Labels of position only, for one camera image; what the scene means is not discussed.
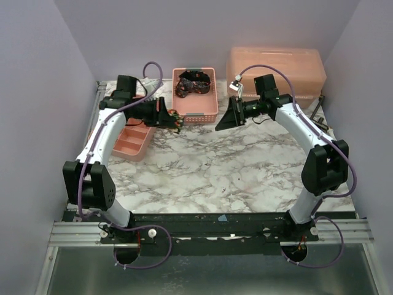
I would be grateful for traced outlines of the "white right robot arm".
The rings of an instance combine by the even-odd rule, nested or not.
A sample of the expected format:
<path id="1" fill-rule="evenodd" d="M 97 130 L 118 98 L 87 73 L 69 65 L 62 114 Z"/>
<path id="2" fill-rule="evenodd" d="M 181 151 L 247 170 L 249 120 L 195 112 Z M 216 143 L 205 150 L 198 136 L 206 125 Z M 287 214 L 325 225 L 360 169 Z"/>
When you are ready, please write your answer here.
<path id="1" fill-rule="evenodd" d="M 288 212 L 289 222 L 282 226 L 286 239 L 295 241 L 305 233 L 323 197 L 348 179 L 349 146 L 320 130 L 293 104 L 292 96 L 280 95 L 274 76 L 267 74 L 254 80 L 258 100 L 243 101 L 240 96 L 228 99 L 228 108 L 216 125 L 217 131 L 243 126 L 248 118 L 268 115 L 284 127 L 306 154 L 301 179 L 303 189 Z"/>

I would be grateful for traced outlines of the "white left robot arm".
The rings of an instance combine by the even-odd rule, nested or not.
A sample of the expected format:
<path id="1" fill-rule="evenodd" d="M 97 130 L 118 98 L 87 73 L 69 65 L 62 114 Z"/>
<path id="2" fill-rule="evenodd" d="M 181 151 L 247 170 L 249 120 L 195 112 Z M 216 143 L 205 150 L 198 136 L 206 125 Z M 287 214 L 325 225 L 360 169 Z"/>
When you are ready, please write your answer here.
<path id="1" fill-rule="evenodd" d="M 180 132 L 184 118 L 167 109 L 163 97 L 154 98 L 154 91 L 139 98 L 139 79 L 119 75 L 111 95 L 99 103 L 98 121 L 82 152 L 74 161 L 63 165 L 63 178 L 68 200 L 76 205 L 81 218 L 84 209 L 99 213 L 115 226 L 121 242 L 131 242 L 136 235 L 132 212 L 116 200 L 116 187 L 107 170 L 115 143 L 129 119 L 140 120 L 146 127 L 159 127 Z"/>

